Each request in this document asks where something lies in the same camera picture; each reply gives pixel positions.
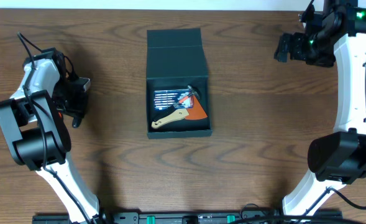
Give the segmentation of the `clear blue screwdriver set case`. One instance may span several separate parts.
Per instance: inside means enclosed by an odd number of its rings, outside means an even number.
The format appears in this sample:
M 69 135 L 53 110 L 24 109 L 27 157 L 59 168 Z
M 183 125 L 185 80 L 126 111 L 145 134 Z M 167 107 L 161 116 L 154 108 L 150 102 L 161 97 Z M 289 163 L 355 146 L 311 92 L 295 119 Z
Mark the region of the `clear blue screwdriver set case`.
M 154 91 L 154 108 L 155 110 L 165 110 L 171 106 L 176 109 L 192 108 L 193 100 L 189 89 L 180 90 L 158 90 Z

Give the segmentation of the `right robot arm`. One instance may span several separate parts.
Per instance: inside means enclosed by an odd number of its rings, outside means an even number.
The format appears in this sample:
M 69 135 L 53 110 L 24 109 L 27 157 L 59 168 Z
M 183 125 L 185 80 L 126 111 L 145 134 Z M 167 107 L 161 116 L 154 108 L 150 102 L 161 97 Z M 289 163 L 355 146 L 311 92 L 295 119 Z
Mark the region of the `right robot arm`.
M 366 178 L 366 4 L 313 3 L 299 16 L 304 32 L 280 36 L 274 57 L 308 65 L 337 67 L 337 115 L 332 134 L 313 140 L 308 170 L 283 198 L 282 212 L 296 222 L 308 221 L 333 194 Z

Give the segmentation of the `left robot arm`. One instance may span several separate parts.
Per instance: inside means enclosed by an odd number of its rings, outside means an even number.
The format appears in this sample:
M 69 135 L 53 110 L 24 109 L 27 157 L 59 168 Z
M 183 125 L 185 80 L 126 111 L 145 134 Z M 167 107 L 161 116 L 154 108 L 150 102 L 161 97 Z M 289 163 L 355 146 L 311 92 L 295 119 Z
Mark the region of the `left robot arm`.
M 0 127 L 13 160 L 45 179 L 69 215 L 69 223 L 105 223 L 97 196 L 71 158 L 71 139 L 63 121 L 77 128 L 88 105 L 90 80 L 68 71 L 69 58 L 55 48 L 26 58 L 17 91 L 0 101 Z

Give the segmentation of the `dark green box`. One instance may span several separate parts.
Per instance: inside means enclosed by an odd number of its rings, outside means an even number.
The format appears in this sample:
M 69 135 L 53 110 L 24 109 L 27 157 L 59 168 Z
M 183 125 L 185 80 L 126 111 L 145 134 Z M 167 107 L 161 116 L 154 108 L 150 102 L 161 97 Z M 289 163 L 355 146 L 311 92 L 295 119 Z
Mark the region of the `dark green box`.
M 206 137 L 212 134 L 208 78 L 199 28 L 148 30 L 146 109 L 149 139 Z M 198 101 L 208 117 L 194 121 L 183 119 L 158 129 L 152 128 L 152 119 L 158 113 L 153 107 L 154 91 L 185 89 L 188 85 L 198 90 Z

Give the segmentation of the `orange scraper wooden handle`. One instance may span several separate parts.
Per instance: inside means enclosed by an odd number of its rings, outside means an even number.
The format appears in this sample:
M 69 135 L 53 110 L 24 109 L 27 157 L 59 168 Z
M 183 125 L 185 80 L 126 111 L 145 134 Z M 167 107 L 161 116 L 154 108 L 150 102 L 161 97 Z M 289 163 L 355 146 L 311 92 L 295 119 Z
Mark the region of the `orange scraper wooden handle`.
M 192 96 L 191 98 L 193 100 L 192 108 L 175 109 L 171 113 L 162 116 L 160 119 L 152 121 L 151 127 L 154 129 L 158 129 L 168 123 L 181 121 L 183 119 L 194 121 L 207 118 L 208 116 L 204 111 L 203 107 L 201 106 L 201 104 L 199 103 L 197 97 Z

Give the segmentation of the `black yellow handled screwdriver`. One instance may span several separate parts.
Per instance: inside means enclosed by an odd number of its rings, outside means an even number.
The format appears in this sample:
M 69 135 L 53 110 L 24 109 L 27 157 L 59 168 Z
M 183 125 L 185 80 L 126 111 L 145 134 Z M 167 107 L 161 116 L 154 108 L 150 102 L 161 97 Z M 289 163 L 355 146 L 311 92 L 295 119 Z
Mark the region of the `black yellow handled screwdriver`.
M 75 116 L 72 121 L 72 127 L 73 128 L 79 128 L 81 125 L 83 118 L 80 116 Z

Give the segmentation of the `small black red hammer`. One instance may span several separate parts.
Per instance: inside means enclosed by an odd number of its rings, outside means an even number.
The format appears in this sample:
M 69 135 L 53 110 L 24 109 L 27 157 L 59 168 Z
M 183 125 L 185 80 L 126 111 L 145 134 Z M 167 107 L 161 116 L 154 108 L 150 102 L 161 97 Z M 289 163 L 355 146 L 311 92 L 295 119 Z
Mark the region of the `small black red hammer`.
M 158 113 L 152 121 L 158 121 L 177 109 L 192 108 L 194 97 L 199 98 L 199 92 L 191 85 L 188 85 L 185 89 L 154 91 L 154 108 Z

